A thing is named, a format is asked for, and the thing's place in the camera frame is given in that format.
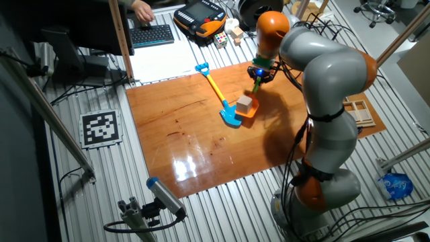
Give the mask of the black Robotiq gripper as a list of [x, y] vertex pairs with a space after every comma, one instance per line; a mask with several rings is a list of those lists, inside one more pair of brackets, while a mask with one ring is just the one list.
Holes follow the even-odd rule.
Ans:
[[256, 83], [258, 77], [261, 79], [262, 83], [269, 83], [273, 81], [275, 77], [274, 73], [254, 66], [248, 67], [247, 72], [254, 83]]

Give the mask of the person's bare hand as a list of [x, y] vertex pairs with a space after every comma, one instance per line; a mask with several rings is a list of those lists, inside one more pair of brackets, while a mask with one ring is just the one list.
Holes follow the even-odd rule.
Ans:
[[141, 0], [135, 0], [131, 5], [132, 11], [135, 12], [137, 18], [144, 23], [149, 23], [155, 19], [150, 5]]

